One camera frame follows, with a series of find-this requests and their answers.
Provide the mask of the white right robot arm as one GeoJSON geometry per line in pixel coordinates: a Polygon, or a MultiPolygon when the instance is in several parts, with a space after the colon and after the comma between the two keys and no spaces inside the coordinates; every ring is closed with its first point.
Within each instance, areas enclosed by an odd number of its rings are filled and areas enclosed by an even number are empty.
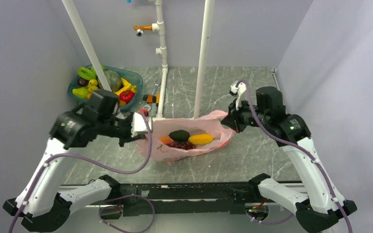
{"type": "Polygon", "coordinates": [[[297,192],[262,173],[249,180],[250,199],[269,199],[280,204],[309,233],[324,232],[340,219],[346,221],[351,231],[348,216],[357,206],[336,189],[317,155],[309,128],[299,115],[286,111],[282,93],[273,86],[261,87],[253,104],[251,97],[243,98],[249,95],[245,83],[233,83],[229,92],[234,100],[222,125],[237,133],[248,126],[260,128],[286,153],[305,188],[305,193],[297,192]]]}

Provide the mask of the dark red grape bunch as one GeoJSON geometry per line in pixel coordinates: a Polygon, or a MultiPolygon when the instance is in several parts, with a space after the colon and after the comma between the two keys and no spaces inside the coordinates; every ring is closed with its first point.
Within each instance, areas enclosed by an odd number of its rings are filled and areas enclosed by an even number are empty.
{"type": "Polygon", "coordinates": [[[191,150],[191,149],[196,148],[196,146],[189,141],[186,141],[186,142],[173,141],[171,143],[168,143],[167,146],[171,148],[182,149],[182,150],[191,150]]]}

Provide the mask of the pink peach-print plastic bag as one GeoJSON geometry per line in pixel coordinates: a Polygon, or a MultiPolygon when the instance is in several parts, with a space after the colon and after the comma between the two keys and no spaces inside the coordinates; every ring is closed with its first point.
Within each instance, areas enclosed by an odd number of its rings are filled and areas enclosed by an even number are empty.
{"type": "Polygon", "coordinates": [[[152,137],[137,140],[138,152],[150,159],[172,164],[226,146],[235,131],[224,127],[220,120],[226,112],[216,110],[197,119],[166,118],[153,120],[152,137]]]}

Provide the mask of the peach fake fruit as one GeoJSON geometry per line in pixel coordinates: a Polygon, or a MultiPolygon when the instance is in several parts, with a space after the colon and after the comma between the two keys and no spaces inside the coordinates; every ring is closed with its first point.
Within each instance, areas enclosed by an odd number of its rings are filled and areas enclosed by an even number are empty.
{"type": "Polygon", "coordinates": [[[168,145],[174,142],[174,140],[167,135],[160,137],[159,140],[165,145],[168,145]]]}

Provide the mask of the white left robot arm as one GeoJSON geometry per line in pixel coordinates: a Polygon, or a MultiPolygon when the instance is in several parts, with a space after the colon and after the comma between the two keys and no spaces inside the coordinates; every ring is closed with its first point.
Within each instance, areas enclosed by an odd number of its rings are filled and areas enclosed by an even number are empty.
{"type": "Polygon", "coordinates": [[[118,96],[97,90],[87,103],[58,116],[47,141],[43,157],[23,191],[3,204],[14,220],[33,233],[51,233],[59,229],[77,210],[98,201],[113,204],[122,196],[121,185],[109,175],[92,183],[61,192],[65,175],[78,154],[97,136],[118,138],[119,145],[143,139],[152,133],[152,118],[146,113],[131,113],[119,118],[118,96]]]}

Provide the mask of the yellow corn cob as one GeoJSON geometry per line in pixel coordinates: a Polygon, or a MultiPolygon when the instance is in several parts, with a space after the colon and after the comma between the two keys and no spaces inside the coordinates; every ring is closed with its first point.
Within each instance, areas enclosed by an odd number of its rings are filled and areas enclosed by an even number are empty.
{"type": "Polygon", "coordinates": [[[188,142],[194,145],[206,145],[211,143],[213,140],[214,137],[207,133],[192,135],[188,138],[188,142]]]}

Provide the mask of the dark green avocado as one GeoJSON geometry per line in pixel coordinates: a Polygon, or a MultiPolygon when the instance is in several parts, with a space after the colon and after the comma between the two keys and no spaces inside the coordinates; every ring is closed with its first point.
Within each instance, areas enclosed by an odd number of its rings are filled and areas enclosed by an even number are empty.
{"type": "Polygon", "coordinates": [[[186,142],[190,138],[190,133],[185,130],[176,130],[169,133],[169,137],[176,142],[186,142]]]}

